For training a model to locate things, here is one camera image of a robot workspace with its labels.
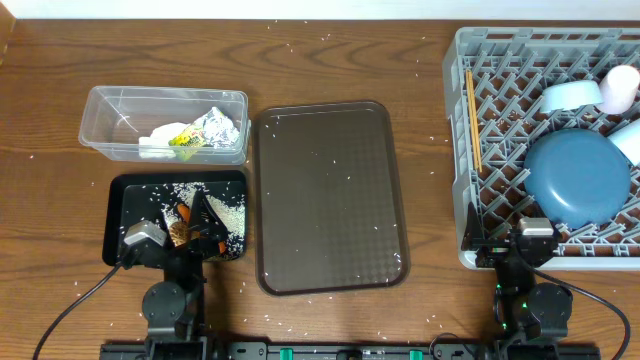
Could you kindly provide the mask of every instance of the dish rack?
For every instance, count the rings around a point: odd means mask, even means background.
[[[524,188],[527,150],[545,134],[582,128],[609,135],[640,118],[640,93],[622,115],[593,105],[542,114],[542,90],[574,80],[600,80],[614,66],[640,68],[640,29],[461,28],[443,62],[446,112],[453,132],[454,216],[459,259],[475,269],[475,254],[462,251],[467,208],[473,203],[485,236],[501,238],[519,216],[531,216],[535,200]],[[482,172],[473,168],[464,71],[471,69]],[[640,270],[640,169],[623,209],[607,224],[572,229],[556,224],[562,241],[547,270]]]

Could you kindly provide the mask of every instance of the white cup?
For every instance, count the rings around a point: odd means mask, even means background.
[[[629,65],[618,65],[611,69],[600,82],[600,93],[604,102],[596,105],[606,114],[622,114],[633,105],[640,85],[640,72]]]
[[[634,166],[640,165],[640,120],[608,136]]]

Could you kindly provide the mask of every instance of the wood grain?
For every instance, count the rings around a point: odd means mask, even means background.
[[[16,18],[0,2],[0,65],[2,65],[4,54],[7,51],[7,42],[15,23]]]
[[[80,119],[96,85],[243,90],[253,118],[276,105],[359,99],[379,101],[391,114],[411,247],[407,281],[388,290],[269,297],[255,281],[251,236],[245,257],[205,268],[212,331],[280,342],[384,336],[391,343],[424,344],[443,331],[479,338],[494,329],[494,275],[464,268],[455,248],[441,62],[455,31],[467,25],[480,23],[19,21],[0,68],[0,357],[29,358],[51,321],[108,271],[101,247],[115,176],[216,169],[113,162],[82,147]],[[246,164],[249,173],[252,165]],[[556,275],[611,300],[634,332],[640,330],[635,273]],[[144,338],[142,296],[161,277],[145,269],[116,275],[60,324],[42,358],[95,359],[107,340]],[[604,358],[623,334],[610,311],[577,295],[569,325],[568,340],[595,342]],[[627,358],[640,356],[638,339]]]

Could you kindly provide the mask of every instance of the wooden chopstick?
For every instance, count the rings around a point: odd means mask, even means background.
[[[473,164],[476,171],[482,173],[482,154],[480,153],[480,135],[478,132],[478,114],[476,113],[476,97],[473,87],[473,73],[467,69],[467,100],[469,102],[469,120],[471,125],[471,143],[473,146]]]

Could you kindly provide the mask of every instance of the food wrapper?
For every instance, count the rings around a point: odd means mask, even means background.
[[[203,117],[194,121],[193,124],[187,126],[184,131],[180,133],[180,135],[174,137],[169,140],[170,146],[184,146],[186,148],[199,148],[207,145],[207,141],[204,138],[204,119]],[[176,153],[176,156],[181,161],[187,161],[193,154],[195,154],[197,149],[184,149],[184,150],[173,150]]]
[[[191,148],[211,146],[214,149],[224,149],[233,147],[239,137],[240,132],[233,125],[233,121],[214,106],[184,129],[180,135],[171,139],[169,145]],[[174,152],[180,160],[187,161],[197,150],[174,149]]]

